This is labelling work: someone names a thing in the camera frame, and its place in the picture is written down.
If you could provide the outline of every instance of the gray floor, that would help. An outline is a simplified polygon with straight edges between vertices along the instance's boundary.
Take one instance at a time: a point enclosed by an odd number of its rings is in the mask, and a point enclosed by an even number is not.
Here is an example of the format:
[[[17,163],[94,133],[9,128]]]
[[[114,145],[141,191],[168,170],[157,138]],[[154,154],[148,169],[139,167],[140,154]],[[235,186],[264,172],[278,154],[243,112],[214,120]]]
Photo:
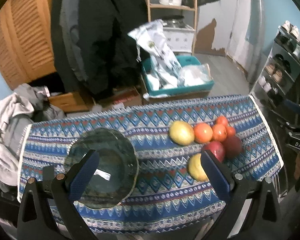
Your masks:
[[[195,54],[202,63],[210,66],[211,76],[214,79],[209,96],[222,96],[249,93],[249,84],[244,73],[226,57]]]

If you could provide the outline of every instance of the white sneaker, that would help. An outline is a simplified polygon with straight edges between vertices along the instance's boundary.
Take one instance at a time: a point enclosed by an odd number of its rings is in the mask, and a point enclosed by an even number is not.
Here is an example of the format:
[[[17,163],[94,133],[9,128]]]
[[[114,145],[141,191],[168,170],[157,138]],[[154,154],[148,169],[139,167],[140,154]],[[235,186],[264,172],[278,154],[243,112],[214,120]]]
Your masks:
[[[293,26],[290,34],[299,41],[300,32],[297,26]]]
[[[283,25],[281,25],[282,28],[284,28],[288,33],[290,33],[290,22],[285,21]]]
[[[263,87],[267,83],[266,78],[264,76],[261,76],[258,80],[258,83],[261,87]]]
[[[266,91],[267,93],[270,91],[270,89],[271,89],[270,83],[266,83],[266,84],[263,86],[263,90]]]
[[[297,60],[300,60],[300,46],[297,45],[296,49],[292,53],[293,57],[295,57]]]

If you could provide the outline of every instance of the table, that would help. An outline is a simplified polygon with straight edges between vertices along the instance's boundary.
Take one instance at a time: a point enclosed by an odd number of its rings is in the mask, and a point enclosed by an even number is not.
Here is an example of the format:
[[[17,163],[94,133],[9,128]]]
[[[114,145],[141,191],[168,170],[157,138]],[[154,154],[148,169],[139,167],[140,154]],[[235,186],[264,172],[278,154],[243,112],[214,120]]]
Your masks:
[[[140,170],[134,191],[121,205],[92,210],[74,202],[93,232],[166,232],[201,221],[222,210],[225,203],[218,199],[209,182],[198,182],[187,172],[187,161],[200,152],[202,145],[176,145],[168,130],[174,120],[212,125],[221,114],[243,142],[240,155],[226,161],[232,173],[254,180],[276,175],[283,161],[252,96],[198,98],[30,125],[25,129],[20,155],[18,200],[29,177],[42,180],[43,167],[54,165],[57,173],[65,172],[67,149],[80,134],[106,127],[119,130],[131,141]],[[51,206],[51,210],[55,220],[62,224],[56,207]]]

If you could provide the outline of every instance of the tangerine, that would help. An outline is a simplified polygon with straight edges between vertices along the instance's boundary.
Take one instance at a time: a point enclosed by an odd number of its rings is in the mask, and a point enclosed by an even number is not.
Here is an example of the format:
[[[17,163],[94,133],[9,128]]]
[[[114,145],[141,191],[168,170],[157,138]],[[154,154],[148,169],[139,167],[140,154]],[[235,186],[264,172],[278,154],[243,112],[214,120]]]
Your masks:
[[[212,128],[206,123],[199,123],[194,127],[194,137],[197,143],[207,143],[212,139]]]
[[[223,115],[219,116],[216,120],[216,124],[223,124],[224,127],[228,126],[228,119]]]
[[[212,138],[214,141],[223,142],[227,138],[227,130],[222,124],[212,126]]]
[[[232,126],[227,126],[226,130],[227,130],[227,136],[233,136],[236,134],[235,128]]]

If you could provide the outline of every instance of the closet door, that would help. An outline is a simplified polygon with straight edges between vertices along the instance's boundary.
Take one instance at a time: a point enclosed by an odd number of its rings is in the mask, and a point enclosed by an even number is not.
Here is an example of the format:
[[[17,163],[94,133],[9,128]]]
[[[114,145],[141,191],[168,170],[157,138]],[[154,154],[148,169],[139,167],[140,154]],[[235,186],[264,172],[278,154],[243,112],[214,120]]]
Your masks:
[[[47,0],[7,0],[1,8],[0,72],[11,89],[56,72]]]
[[[55,72],[47,0],[8,0],[3,8],[13,46],[31,80]]]
[[[13,48],[7,19],[2,10],[0,11],[0,72],[12,90],[22,83],[31,81]]]

